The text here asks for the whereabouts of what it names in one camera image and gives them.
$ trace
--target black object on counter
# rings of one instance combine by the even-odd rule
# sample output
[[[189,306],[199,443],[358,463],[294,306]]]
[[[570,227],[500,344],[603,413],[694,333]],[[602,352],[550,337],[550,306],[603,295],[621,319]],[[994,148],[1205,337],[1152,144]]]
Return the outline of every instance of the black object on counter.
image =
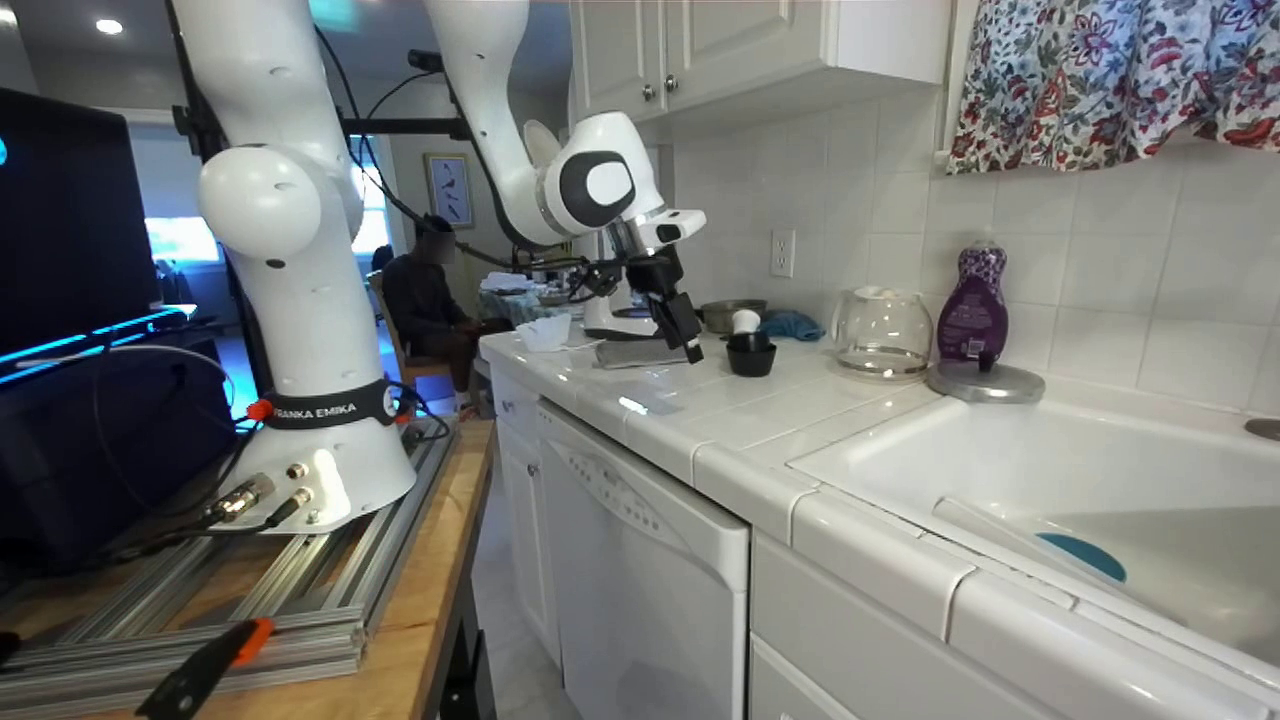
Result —
[[[244,619],[227,626],[223,634],[209,640],[199,651],[193,651],[175,671],[160,679],[160,688],[135,709],[135,716],[149,720],[189,720],[199,710],[199,703],[212,697],[212,688],[223,679],[223,671],[256,643],[273,634],[270,619]]]
[[[769,374],[778,344],[764,333],[727,337],[727,368],[734,374]]]

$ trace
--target blue light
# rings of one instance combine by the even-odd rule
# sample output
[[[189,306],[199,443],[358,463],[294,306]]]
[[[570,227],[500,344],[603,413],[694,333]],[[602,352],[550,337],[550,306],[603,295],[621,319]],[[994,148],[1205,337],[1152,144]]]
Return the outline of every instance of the blue light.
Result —
[[[362,12],[358,0],[307,0],[311,18],[330,30],[358,30],[362,27]]]

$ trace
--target white robotic arm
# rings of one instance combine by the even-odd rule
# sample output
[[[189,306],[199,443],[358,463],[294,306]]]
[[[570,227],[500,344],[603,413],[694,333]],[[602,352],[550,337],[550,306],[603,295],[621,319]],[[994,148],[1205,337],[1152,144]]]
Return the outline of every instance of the white robotic arm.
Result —
[[[532,245],[563,245],[608,227],[630,283],[674,346],[695,365],[702,322],[679,283],[677,238],[707,223],[695,209],[665,209],[638,122],[621,112],[573,129],[570,144],[532,168],[509,102],[528,0],[426,0],[450,82],[488,165],[509,223]]]
[[[333,530],[416,472],[389,416],[351,260],[362,198],[305,0],[175,0],[198,82],[227,130],[199,170],[273,361],[264,426],[212,505],[215,530]]]
[[[232,144],[204,165],[199,209],[239,271],[277,383],[212,516],[223,530],[333,530],[399,498],[416,475],[351,260],[362,198],[311,15],[305,0],[171,6]],[[706,210],[665,209],[638,122],[593,116],[532,168],[509,102],[528,0],[428,0],[428,12],[509,223],[532,245],[608,227],[669,344],[702,361],[674,245],[702,233]]]

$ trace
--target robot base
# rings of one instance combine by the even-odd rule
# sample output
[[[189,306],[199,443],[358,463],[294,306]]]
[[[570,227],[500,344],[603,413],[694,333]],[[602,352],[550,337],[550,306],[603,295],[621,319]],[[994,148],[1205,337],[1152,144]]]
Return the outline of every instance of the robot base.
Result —
[[[209,530],[336,530],[416,482],[399,431],[377,421],[264,426],[215,486]]]

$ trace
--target cabinet door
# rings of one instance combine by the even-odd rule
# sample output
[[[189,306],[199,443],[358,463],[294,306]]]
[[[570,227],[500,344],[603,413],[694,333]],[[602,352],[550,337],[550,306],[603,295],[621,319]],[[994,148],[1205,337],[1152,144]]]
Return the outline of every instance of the cabinet door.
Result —
[[[778,648],[752,634],[752,720],[857,720]]]
[[[852,716],[1047,716],[764,537],[752,538],[752,631]]]
[[[669,108],[746,91],[822,65],[822,24],[834,0],[669,0]]]
[[[660,0],[578,0],[573,12],[581,112],[660,112]]]
[[[1193,651],[1165,657],[1155,640],[1118,626],[1132,622],[1088,603],[1065,609],[1025,574],[986,568],[957,591],[954,648],[1058,716],[1269,716],[1260,699],[1231,688],[1231,671]]]
[[[560,663],[555,587],[550,564],[550,468],[539,443],[505,443],[500,472],[509,493],[515,595],[543,651]]]

